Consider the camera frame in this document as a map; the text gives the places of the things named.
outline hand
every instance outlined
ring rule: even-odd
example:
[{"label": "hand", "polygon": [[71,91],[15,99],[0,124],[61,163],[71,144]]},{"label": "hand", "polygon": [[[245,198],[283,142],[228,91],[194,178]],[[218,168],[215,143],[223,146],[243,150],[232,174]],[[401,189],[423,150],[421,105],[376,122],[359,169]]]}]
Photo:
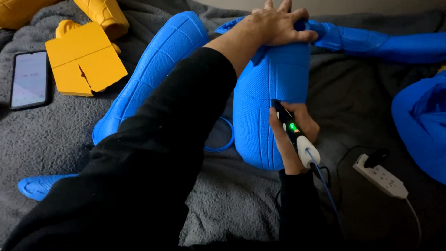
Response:
[{"label": "hand", "polygon": [[269,46],[285,45],[294,42],[313,42],[318,33],[312,30],[296,31],[294,23],[300,19],[308,20],[308,11],[304,8],[288,13],[291,10],[291,0],[284,0],[278,9],[273,1],[265,2],[265,8],[254,9],[239,25],[254,29],[262,39],[262,44]]},{"label": "hand", "polygon": [[[289,112],[294,114],[294,119],[307,138],[314,143],[319,133],[319,125],[310,117],[305,104],[288,104],[281,102]],[[269,108],[269,124],[273,130],[274,138],[276,140],[277,148],[282,156],[285,173],[287,175],[297,175],[305,172],[305,167],[302,165],[299,156],[294,150],[293,145],[289,141],[286,132],[283,130],[283,125],[277,118],[276,109]]]}]

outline white power strip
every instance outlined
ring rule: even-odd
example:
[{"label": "white power strip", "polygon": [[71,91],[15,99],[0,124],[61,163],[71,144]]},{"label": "white power strip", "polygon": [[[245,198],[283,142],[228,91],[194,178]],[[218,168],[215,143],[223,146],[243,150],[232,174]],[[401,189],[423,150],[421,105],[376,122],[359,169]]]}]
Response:
[{"label": "white power strip", "polygon": [[401,180],[396,178],[392,173],[380,165],[377,165],[374,168],[365,168],[364,164],[367,159],[368,156],[366,154],[362,154],[353,165],[353,168],[389,196],[402,200],[407,198],[409,192],[407,191],[406,187],[404,187]]}]

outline white cable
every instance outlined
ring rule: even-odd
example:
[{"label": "white cable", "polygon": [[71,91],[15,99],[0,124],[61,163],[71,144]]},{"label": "white cable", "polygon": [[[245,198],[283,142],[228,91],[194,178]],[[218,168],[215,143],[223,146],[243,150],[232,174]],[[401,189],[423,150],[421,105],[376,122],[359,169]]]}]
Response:
[{"label": "white cable", "polygon": [[413,215],[415,216],[415,220],[417,221],[417,228],[418,228],[418,243],[417,243],[417,247],[418,248],[421,244],[421,224],[420,224],[420,220],[418,219],[417,213],[415,212],[415,209],[413,209],[412,204],[410,204],[409,200],[406,198],[406,202],[410,207],[410,210],[412,211]]}]

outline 3d pen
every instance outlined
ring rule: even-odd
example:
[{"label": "3d pen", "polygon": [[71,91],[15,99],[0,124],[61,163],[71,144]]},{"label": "3d pen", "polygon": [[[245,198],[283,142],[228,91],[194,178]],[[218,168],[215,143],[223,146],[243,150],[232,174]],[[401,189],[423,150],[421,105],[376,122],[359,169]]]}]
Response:
[{"label": "3d pen", "polygon": [[305,133],[294,120],[294,116],[287,109],[285,109],[285,107],[283,107],[280,104],[280,101],[277,99],[271,99],[271,106],[276,109],[277,118],[283,124],[283,130],[286,132],[304,167],[311,169],[310,164],[312,163],[312,160],[319,165],[321,162],[321,156],[318,150],[305,136]]}]

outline green led light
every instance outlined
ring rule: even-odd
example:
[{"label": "green led light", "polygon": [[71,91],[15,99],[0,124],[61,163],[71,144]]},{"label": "green led light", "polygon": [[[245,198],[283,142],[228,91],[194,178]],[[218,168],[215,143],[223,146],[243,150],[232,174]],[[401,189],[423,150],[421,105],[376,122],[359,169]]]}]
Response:
[{"label": "green led light", "polygon": [[297,130],[297,128],[296,128],[296,126],[294,125],[294,123],[291,123],[290,125],[289,125],[289,127],[294,131],[294,130]]}]

